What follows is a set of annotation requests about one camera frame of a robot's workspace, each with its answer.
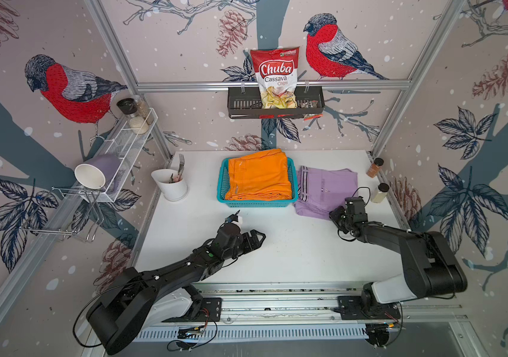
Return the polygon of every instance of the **bird wallpaper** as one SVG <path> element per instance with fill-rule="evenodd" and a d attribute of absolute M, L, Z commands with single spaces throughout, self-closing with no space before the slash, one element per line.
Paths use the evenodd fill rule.
<path fill-rule="evenodd" d="M 300 47 L 300 81 L 408 78 L 447 2 L 101 4 L 138 82 L 250 82 L 250 50 L 288 47 Z M 22 222 L 46 225 L 61 203 L 50 188 L 69 186 L 117 123 L 122 75 L 83 0 L 0 0 L 0 285 L 36 242 Z M 232 119 L 226 92 L 146 98 L 172 151 L 370 150 L 399 94 L 324 91 L 310 120 Z M 462 261 L 458 303 L 486 352 L 508 355 L 508 0 L 466 1 L 382 157 L 411 227 L 440 231 Z M 81 353 L 69 317 L 132 258 L 162 164 L 150 139 L 118 199 L 100 204 L 95 241 L 54 245 L 0 327 L 0 356 Z M 71 224 L 86 231 L 91 218 L 80 204 Z"/>

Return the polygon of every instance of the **purple shorts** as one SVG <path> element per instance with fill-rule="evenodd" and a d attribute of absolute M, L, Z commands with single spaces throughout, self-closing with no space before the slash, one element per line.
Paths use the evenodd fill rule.
<path fill-rule="evenodd" d="M 297 172 L 299 199 L 293 204 L 300 216 L 328 219 L 358 188 L 358 174 L 349 168 L 327 171 L 302 166 Z"/>

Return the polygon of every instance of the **red bird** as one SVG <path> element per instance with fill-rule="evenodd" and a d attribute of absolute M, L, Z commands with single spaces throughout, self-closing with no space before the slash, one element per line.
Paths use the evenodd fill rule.
<path fill-rule="evenodd" d="M 26 63 L 25 75 L 32 91 L 42 95 L 65 118 L 76 123 L 97 123 L 106 112 L 113 97 L 127 86 L 107 81 L 91 72 L 76 71 L 61 65 L 53 58 L 38 54 Z"/>
<path fill-rule="evenodd" d="M 306 58 L 311 68 L 323 77 L 343 79 L 348 74 L 367 73 L 387 79 L 367 63 L 358 47 L 345 37 L 332 14 L 318 14 L 304 27 L 308 33 Z"/>

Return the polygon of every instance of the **spice jar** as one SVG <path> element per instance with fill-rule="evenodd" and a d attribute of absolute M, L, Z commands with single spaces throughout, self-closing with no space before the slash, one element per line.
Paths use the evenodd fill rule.
<path fill-rule="evenodd" d="M 149 104 L 141 98 L 140 95 L 134 95 L 131 98 L 135 100 L 135 106 L 137 107 L 137 111 L 140 116 L 147 119 L 147 124 L 151 125 L 153 123 L 153 118 L 149 115 L 150 108 Z"/>
<path fill-rule="evenodd" d="M 376 192 L 373 194 L 373 198 L 371 198 L 371 202 L 381 203 L 387 196 L 387 192 L 389 192 L 389 185 L 380 183 L 379 186 L 377 186 Z"/>
<path fill-rule="evenodd" d="M 117 106 L 121 109 L 123 114 L 127 116 L 127 125 L 129 125 L 137 135 L 144 134 L 149 130 L 149 125 L 145 119 L 138 114 L 133 98 L 122 99 L 117 102 Z"/>
<path fill-rule="evenodd" d="M 373 160 L 373 163 L 369 167 L 369 170 L 367 170 L 367 176 L 374 178 L 375 176 L 377 176 L 377 173 L 379 172 L 382 166 L 383 159 L 375 158 L 375 160 Z"/>

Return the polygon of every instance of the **chip bag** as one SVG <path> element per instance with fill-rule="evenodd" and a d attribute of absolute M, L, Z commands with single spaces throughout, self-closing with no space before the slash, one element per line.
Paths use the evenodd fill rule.
<path fill-rule="evenodd" d="M 299 52 L 300 47 L 250 51 L 262 97 L 262 108 L 297 108 L 293 91 L 297 84 Z"/>

